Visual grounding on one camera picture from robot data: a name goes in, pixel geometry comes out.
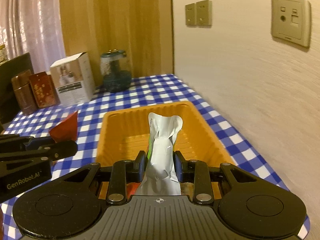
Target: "blue and white gingham tablecloth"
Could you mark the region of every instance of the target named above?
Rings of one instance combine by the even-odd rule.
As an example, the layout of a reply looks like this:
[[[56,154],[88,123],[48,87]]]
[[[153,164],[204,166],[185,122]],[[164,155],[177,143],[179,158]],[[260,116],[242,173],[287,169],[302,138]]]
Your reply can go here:
[[[57,162],[52,172],[52,179],[56,179],[83,165],[94,162],[102,118],[106,112],[189,100],[210,125],[236,165],[260,178],[288,189],[253,146],[201,96],[176,76],[169,74],[142,77],[133,79],[132,84],[133,86],[129,90],[115,94],[97,90],[93,100],[89,103],[40,109],[29,116],[24,116],[20,112],[5,133],[19,133],[22,136],[34,137],[47,136],[51,127],[57,125],[68,114],[78,110],[78,152],[73,157]],[[21,237],[12,217],[12,206],[16,199],[17,197],[14,197],[1,205],[4,213],[4,240]],[[306,218],[299,237],[305,238],[309,230],[310,221],[309,218]]]

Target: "white snack bag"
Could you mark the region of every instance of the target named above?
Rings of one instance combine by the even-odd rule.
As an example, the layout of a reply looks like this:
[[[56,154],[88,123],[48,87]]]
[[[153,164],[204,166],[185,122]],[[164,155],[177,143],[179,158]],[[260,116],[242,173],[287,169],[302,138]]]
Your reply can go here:
[[[161,116],[150,113],[150,137],[148,164],[143,181],[136,195],[166,196],[181,195],[180,183],[173,165],[173,145],[182,128],[180,116]]]

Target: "orange plastic tray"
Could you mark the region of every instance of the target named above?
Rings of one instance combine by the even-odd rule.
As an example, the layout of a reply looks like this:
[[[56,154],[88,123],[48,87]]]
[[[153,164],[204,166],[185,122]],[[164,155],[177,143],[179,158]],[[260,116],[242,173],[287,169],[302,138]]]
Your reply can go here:
[[[212,167],[219,167],[223,162],[233,163],[215,133],[189,101],[106,113],[102,121],[96,161],[101,166],[112,166],[119,160],[134,160],[140,150],[147,151],[150,132],[148,115],[151,112],[162,116],[179,115],[182,118],[182,129],[178,133],[174,150],[180,151],[186,160],[201,160]]]

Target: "white cardboard box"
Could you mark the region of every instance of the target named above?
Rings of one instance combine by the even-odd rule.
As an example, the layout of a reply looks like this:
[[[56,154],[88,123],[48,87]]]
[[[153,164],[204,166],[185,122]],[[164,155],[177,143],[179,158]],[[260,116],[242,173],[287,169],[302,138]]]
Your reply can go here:
[[[53,84],[64,106],[89,102],[95,91],[88,53],[57,60],[50,66]]]

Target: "light switch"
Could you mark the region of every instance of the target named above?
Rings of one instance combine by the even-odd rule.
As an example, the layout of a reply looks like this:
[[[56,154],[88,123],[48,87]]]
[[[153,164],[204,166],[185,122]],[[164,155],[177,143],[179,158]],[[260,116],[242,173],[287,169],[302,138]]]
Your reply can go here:
[[[308,0],[271,0],[272,36],[309,47],[311,5]]]
[[[196,4],[190,3],[185,6],[186,10],[186,25],[196,25]]]
[[[211,26],[212,3],[210,0],[204,0],[196,3],[197,7],[197,25]]]

